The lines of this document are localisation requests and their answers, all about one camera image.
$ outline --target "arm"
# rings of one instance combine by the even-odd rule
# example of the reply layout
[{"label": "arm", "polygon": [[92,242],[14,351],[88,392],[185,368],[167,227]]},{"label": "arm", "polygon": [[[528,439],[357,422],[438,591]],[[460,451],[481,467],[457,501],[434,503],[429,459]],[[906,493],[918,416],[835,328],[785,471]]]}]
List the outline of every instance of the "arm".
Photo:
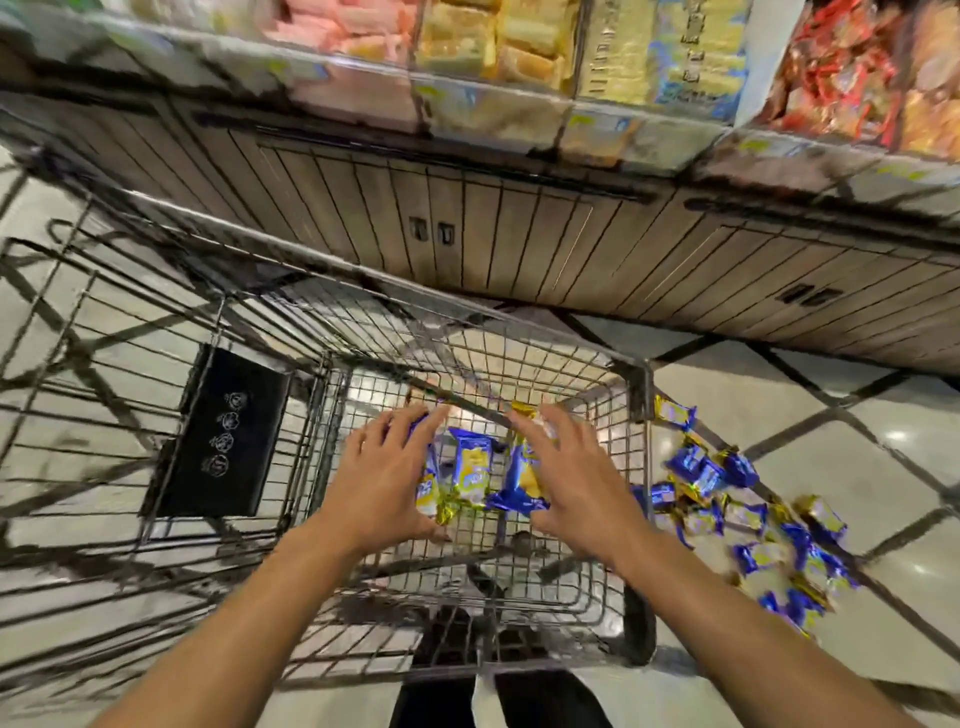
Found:
[{"label": "arm", "polygon": [[651,526],[589,424],[556,406],[541,414],[558,445],[511,416],[540,459],[550,496],[550,509],[532,515],[534,527],[593,554],[646,596],[745,725],[919,725]]},{"label": "arm", "polygon": [[164,655],[95,728],[253,726],[303,631],[366,553],[442,530],[417,512],[426,447],[446,417],[413,406],[351,432],[323,507]]}]

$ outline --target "metal wire basket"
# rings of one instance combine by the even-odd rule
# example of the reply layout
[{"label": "metal wire basket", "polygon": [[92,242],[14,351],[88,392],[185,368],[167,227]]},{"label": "metal wire basket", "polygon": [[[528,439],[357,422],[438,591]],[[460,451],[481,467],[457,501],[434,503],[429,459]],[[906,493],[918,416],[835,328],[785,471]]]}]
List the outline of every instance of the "metal wire basket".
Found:
[{"label": "metal wire basket", "polygon": [[[20,161],[0,170],[4,710],[112,699],[321,505],[345,436],[383,409],[444,400],[450,425],[503,439],[512,400],[560,402],[647,484],[649,367],[550,314],[128,192],[50,149]],[[29,239],[38,177],[74,214]],[[522,517],[463,512],[449,534],[370,555],[284,687],[652,657],[642,598]]]}]

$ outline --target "hand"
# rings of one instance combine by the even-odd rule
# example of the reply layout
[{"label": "hand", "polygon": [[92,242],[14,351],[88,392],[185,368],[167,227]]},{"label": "hand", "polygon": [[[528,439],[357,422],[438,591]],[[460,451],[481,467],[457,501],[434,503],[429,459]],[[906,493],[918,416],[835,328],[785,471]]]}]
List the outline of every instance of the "hand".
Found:
[{"label": "hand", "polygon": [[422,404],[384,412],[353,430],[324,503],[307,524],[321,522],[324,537],[337,539],[355,558],[408,539],[442,541],[445,530],[414,503],[427,445],[448,411],[437,407],[413,432],[410,425],[426,412]]},{"label": "hand", "polygon": [[540,460],[537,475],[550,501],[548,510],[530,514],[530,523],[616,569],[625,535],[647,527],[643,511],[597,442],[592,425],[555,404],[545,404],[540,414],[556,431],[558,445],[529,418],[508,414]]}]

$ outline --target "printed icon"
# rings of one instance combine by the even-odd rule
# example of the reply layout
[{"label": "printed icon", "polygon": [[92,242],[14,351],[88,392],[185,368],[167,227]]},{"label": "printed icon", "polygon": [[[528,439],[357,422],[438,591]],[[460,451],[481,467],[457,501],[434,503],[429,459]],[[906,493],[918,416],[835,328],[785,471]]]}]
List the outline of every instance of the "printed icon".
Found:
[{"label": "printed icon", "polygon": [[230,409],[240,410],[247,406],[247,393],[230,392],[228,395],[224,395],[224,400]]},{"label": "printed icon", "polygon": [[216,437],[211,437],[210,445],[217,452],[229,452],[230,448],[233,447],[233,435],[229,432],[223,432]]},{"label": "printed icon", "polygon": [[230,461],[225,455],[210,455],[200,464],[200,469],[211,477],[221,477],[230,467]]},{"label": "printed icon", "polygon": [[236,429],[237,426],[240,425],[240,415],[232,410],[224,412],[224,414],[217,418],[217,422],[220,423],[225,430]]}]

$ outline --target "left hand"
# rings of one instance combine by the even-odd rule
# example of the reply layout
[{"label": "left hand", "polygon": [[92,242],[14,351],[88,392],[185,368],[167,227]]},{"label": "left hand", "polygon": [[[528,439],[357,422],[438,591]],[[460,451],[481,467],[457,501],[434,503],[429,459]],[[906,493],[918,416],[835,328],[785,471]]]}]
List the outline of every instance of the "left hand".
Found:
[{"label": "left hand", "polygon": [[323,505],[305,525],[322,522],[324,537],[337,539],[355,558],[408,539],[443,541],[444,528],[420,513],[415,500],[427,446],[449,406],[437,407],[410,432],[426,411],[415,404],[384,412],[353,430]]}]

